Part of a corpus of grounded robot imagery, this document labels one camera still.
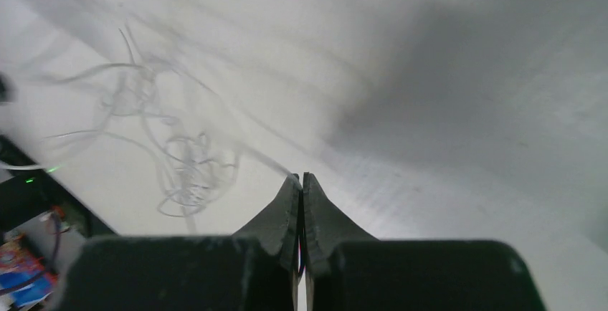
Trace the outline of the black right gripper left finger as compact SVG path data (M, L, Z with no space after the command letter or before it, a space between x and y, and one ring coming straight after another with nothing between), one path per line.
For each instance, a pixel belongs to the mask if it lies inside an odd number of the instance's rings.
M232 235L97 236L60 278L51 310L296 310L300 182Z

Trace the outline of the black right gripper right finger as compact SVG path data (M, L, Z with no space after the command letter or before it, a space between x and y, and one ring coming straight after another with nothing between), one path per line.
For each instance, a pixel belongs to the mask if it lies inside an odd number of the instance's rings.
M544 310L526 263L495 240L380 240L302 182L309 310Z

